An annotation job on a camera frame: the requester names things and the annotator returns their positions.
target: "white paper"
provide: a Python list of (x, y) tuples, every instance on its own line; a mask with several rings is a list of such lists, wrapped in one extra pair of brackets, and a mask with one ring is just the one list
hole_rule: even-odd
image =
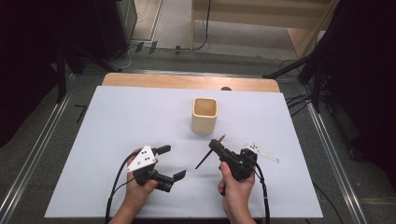
[[(218, 101), (212, 134), (191, 130), (192, 101), (197, 97)], [(258, 158), (271, 217), (322, 217), (282, 93), (133, 87), (96, 89), (45, 217), (104, 217), (120, 165), (134, 149), (145, 145), (172, 147), (156, 156), (155, 169), (160, 174), (187, 173), (171, 192), (154, 190), (139, 217), (226, 217), (217, 189), (219, 157), (212, 153), (194, 169), (209, 150), (210, 140), (223, 134), (227, 136), (221, 143), (236, 153), (246, 142), (254, 142), (279, 158), (280, 163)], [(119, 185), (125, 181), (123, 172)], [(111, 216), (124, 194), (121, 188), (114, 196)], [(249, 208), (254, 217), (265, 217), (257, 177)]]

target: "wrist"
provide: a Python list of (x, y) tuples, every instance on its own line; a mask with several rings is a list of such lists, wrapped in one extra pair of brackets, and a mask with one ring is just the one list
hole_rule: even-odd
[(248, 208), (245, 207), (238, 207), (234, 209), (233, 211), (230, 212), (230, 214), (227, 214), (230, 222), (232, 224), (251, 224), (251, 223), (256, 223), (254, 221), (253, 217), (251, 216)]
[(117, 214), (111, 219), (110, 223), (132, 223), (137, 212), (138, 211), (134, 208), (132, 204), (125, 202), (124, 200), (121, 204), (120, 209), (117, 211)]

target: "white bracket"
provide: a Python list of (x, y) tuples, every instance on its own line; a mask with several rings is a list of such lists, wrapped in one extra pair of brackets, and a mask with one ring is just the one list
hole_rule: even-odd
[(132, 172), (135, 170), (138, 170), (140, 168), (150, 166), (151, 164), (154, 164), (157, 160), (154, 157), (154, 154), (152, 153), (151, 147), (150, 146), (144, 146), (139, 154), (136, 155), (134, 160), (129, 164), (128, 168), (126, 169), (126, 172)]
[(254, 143), (246, 143), (244, 145), (244, 147), (246, 147), (250, 151), (255, 152), (256, 154), (259, 154), (259, 155), (267, 158), (270, 161), (274, 161), (276, 163), (279, 163), (279, 159), (278, 158), (275, 158), (274, 156), (272, 156), (271, 154), (266, 152), (264, 149), (260, 149), (260, 148), (256, 147), (256, 145)]

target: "metal frame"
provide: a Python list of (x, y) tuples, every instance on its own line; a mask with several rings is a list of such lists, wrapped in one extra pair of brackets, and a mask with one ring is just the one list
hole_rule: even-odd
[[(305, 89), (304, 86), (302, 86), (302, 88), (303, 93), (309, 92), (309, 90)], [(368, 223), (361, 209), (361, 204), (359, 202), (358, 196), (356, 195), (355, 190), (353, 189), (352, 184), (347, 177), (347, 173), (344, 170), (340, 159), (338, 158), (337, 152), (335, 151), (335, 148), (332, 144), (332, 139), (327, 133), (321, 115), (316, 112), (312, 104), (308, 105), (308, 110), (311, 114), (312, 120), (314, 121), (315, 127), (317, 128), (320, 141), (323, 144), (323, 147), (327, 154), (327, 158), (329, 159), (330, 165), (332, 166), (332, 170), (334, 172), (340, 190), (343, 193), (346, 206), (349, 210), (350, 215), (352, 216), (353, 222), (359, 224)]]
[(11, 188), (8, 190), (5, 199), (2, 201), (0, 207), (0, 224), (7, 224), (11, 219), (11, 215), (14, 212), (14, 209), (17, 206), (24, 190), (26, 189), (33, 172), (35, 171), (35, 168), (37, 167), (38, 162), (44, 153), (47, 143), (49, 142), (50, 137), (52, 136), (52, 133), (55, 130), (58, 121), (64, 112), (64, 109), (67, 106), (75, 82), (76, 77), (74, 74), (71, 74), (67, 81), (69, 91), (66, 93), (62, 101), (52, 110), (52, 113), (49, 116), (49, 119), (43, 130), (41, 131), (41, 134), (38, 136), (35, 145), (26, 159), (26, 162), (22, 166)]

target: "wooden cup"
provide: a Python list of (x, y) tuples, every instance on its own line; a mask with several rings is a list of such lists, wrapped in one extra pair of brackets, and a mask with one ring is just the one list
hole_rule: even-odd
[(195, 133), (213, 133), (218, 118), (218, 103), (211, 98), (195, 98), (192, 104), (191, 128)]

